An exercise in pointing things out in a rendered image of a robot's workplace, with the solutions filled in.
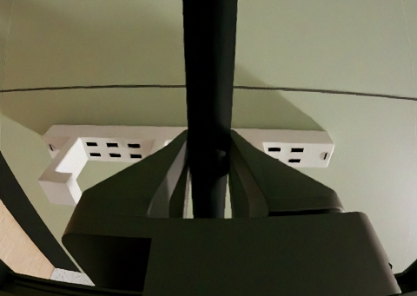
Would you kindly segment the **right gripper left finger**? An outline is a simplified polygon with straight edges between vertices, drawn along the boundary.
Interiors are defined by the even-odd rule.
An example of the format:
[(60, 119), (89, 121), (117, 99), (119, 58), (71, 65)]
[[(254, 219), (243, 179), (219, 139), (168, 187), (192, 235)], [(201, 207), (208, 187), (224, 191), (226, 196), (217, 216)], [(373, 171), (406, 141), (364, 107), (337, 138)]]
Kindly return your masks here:
[(83, 191), (73, 213), (187, 217), (190, 172), (185, 129), (166, 147)]

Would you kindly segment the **black long bar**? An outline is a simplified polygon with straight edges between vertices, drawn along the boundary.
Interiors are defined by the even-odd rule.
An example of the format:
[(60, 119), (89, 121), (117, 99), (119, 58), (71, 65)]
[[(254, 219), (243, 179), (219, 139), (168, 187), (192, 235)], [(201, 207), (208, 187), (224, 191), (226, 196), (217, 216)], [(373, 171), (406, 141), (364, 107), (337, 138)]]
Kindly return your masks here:
[(182, 0), (192, 217), (225, 217), (237, 0)]

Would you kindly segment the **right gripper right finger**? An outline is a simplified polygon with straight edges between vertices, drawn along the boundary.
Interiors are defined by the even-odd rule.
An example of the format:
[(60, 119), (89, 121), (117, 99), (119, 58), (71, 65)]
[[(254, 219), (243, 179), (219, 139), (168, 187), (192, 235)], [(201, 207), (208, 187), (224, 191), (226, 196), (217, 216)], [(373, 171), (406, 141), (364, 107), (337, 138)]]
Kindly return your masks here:
[(228, 185), (232, 217), (346, 213), (334, 189), (265, 154), (233, 129)]

